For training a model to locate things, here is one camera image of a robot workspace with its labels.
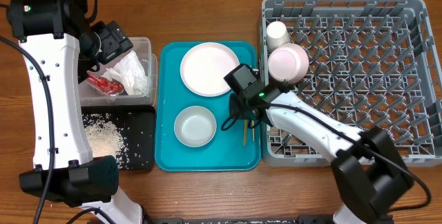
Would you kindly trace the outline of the pale green cup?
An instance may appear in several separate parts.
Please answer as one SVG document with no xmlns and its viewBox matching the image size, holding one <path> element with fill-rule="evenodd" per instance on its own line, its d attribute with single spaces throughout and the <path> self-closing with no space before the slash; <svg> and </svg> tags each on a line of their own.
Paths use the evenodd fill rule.
<svg viewBox="0 0 442 224">
<path fill-rule="evenodd" d="M 286 25 L 281 21 L 273 21 L 266 28 L 267 49 L 271 53 L 279 46 L 289 43 L 290 36 Z"/>
</svg>

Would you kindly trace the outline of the pink bowl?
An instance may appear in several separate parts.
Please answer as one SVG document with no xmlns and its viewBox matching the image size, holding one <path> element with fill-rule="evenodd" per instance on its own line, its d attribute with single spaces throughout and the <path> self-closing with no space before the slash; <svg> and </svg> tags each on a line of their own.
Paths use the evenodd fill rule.
<svg viewBox="0 0 442 224">
<path fill-rule="evenodd" d="M 309 69 L 309 58 L 301 46 L 287 43 L 270 54 L 267 65 L 273 79 L 294 84 L 306 76 Z"/>
</svg>

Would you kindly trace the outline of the wooden chopstick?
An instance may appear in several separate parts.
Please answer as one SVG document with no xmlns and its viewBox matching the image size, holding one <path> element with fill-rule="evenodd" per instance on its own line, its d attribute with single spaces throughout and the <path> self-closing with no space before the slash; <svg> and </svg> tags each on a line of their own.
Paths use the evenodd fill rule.
<svg viewBox="0 0 442 224">
<path fill-rule="evenodd" d="M 252 130 L 252 140 L 255 141 L 255 131 L 254 131 L 254 120 L 251 121 L 251 130 Z"/>
<path fill-rule="evenodd" d="M 248 129 L 248 120 L 244 120 L 244 129 L 243 129 L 243 146 L 247 145 L 247 129 Z"/>
</svg>

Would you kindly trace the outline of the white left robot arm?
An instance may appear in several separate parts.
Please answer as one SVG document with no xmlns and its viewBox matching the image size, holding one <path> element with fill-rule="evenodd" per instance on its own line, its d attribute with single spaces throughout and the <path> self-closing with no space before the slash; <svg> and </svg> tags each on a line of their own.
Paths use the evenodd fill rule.
<svg viewBox="0 0 442 224">
<path fill-rule="evenodd" d="M 20 188 L 40 203 L 65 203 L 107 223 L 150 223 L 119 187 L 116 159 L 94 157 L 84 130 L 80 83 L 132 47 L 117 23 L 96 16 L 88 0 L 11 0 L 6 6 L 7 45 L 25 59 L 35 119 L 33 168 L 20 175 Z"/>
</svg>

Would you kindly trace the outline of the red snack wrapper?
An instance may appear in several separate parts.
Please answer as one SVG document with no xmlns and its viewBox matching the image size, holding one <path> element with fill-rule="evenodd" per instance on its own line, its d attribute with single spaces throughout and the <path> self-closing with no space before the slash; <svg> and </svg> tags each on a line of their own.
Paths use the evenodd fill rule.
<svg viewBox="0 0 442 224">
<path fill-rule="evenodd" d="M 117 96 L 124 92 L 124 87 L 119 82 L 110 81 L 104 77 L 98 77 L 88 72 L 87 83 L 98 93 L 105 96 Z"/>
</svg>

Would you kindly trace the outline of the grey bowl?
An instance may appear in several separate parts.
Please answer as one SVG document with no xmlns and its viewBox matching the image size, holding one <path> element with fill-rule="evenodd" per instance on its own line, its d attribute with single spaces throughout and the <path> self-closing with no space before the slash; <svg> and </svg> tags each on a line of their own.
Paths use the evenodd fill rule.
<svg viewBox="0 0 442 224">
<path fill-rule="evenodd" d="M 176 138 L 188 147 L 203 147 L 215 136 L 217 122 L 214 114 L 203 106 L 183 109 L 174 122 Z"/>
</svg>

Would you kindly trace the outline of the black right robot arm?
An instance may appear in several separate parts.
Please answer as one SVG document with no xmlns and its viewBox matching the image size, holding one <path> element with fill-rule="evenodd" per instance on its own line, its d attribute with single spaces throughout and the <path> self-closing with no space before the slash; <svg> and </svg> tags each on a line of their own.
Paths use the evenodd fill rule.
<svg viewBox="0 0 442 224">
<path fill-rule="evenodd" d="M 429 187 L 405 165 L 389 133 L 364 131 L 338 122 L 305 104 L 292 91 L 254 77 L 225 77 L 233 91 L 226 131 L 239 118 L 294 135 L 330 163 L 342 206 L 333 223 L 375 223 L 391 212 L 420 209 L 432 201 Z"/>
</svg>

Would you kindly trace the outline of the white napkin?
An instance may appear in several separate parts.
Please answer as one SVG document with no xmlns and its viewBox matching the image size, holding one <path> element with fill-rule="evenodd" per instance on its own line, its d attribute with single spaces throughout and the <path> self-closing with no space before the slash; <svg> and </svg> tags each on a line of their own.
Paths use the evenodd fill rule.
<svg viewBox="0 0 442 224">
<path fill-rule="evenodd" d="M 134 50 L 114 67 L 107 68 L 102 77 L 122 84 L 128 95 L 142 95 L 148 92 L 148 78 Z"/>
</svg>

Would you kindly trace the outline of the white rice pile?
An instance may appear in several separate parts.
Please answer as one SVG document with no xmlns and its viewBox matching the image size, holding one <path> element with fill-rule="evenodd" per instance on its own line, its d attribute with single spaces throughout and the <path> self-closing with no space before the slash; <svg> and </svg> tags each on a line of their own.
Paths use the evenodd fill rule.
<svg viewBox="0 0 442 224">
<path fill-rule="evenodd" d="M 84 113 L 86 137 L 94 157 L 113 156 L 120 170 L 148 169 L 149 161 L 142 156 L 141 142 L 131 136 L 125 115 L 116 113 Z"/>
</svg>

